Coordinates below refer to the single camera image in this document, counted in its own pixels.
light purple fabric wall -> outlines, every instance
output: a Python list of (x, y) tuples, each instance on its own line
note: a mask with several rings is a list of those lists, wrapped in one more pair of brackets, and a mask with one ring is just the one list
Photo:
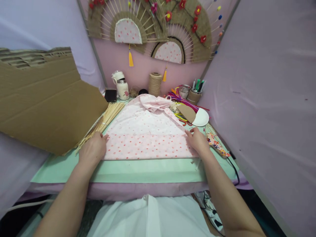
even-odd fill
[[(104, 83), (76, 1), (1, 2), (0, 47), (49, 50), (68, 46), (82, 80), (103, 91)], [(0, 218), (29, 187), (47, 155), (0, 133)]]
[(316, 233), (316, 2), (241, 1), (199, 105), (297, 236)]

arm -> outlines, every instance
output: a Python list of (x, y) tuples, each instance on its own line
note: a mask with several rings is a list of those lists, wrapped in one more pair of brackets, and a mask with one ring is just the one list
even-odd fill
[(96, 132), (79, 152), (79, 162), (63, 190), (40, 222), (34, 236), (76, 236), (85, 209), (89, 180), (104, 157), (108, 136)]
[(226, 236), (265, 236), (243, 198), (210, 151), (205, 136), (198, 128), (190, 132), (186, 131), (188, 140), (204, 163), (212, 202), (223, 222)]

pencil holder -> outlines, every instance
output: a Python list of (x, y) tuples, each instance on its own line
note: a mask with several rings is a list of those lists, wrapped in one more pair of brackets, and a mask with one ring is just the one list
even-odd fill
[(201, 96), (202, 96), (202, 92), (196, 92), (193, 89), (191, 89), (187, 97), (187, 101), (189, 101), (193, 105), (197, 105)]

pink polka dot paper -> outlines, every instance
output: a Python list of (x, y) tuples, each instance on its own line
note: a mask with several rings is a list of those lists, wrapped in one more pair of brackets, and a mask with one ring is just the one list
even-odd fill
[(129, 18), (121, 19), (116, 23), (114, 34), (116, 43), (142, 44), (138, 26)]
[(132, 100), (110, 125), (105, 160), (198, 157), (170, 101), (152, 95)]
[(182, 53), (180, 47), (174, 42), (164, 43), (159, 47), (155, 55), (156, 59), (173, 62), (173, 63), (181, 63), (182, 61)]

corrugated cardboard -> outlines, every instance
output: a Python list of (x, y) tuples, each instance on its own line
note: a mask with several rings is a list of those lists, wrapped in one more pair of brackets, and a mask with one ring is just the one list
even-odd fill
[(0, 131), (62, 155), (82, 140), (108, 103), (80, 79), (71, 49), (0, 49)]

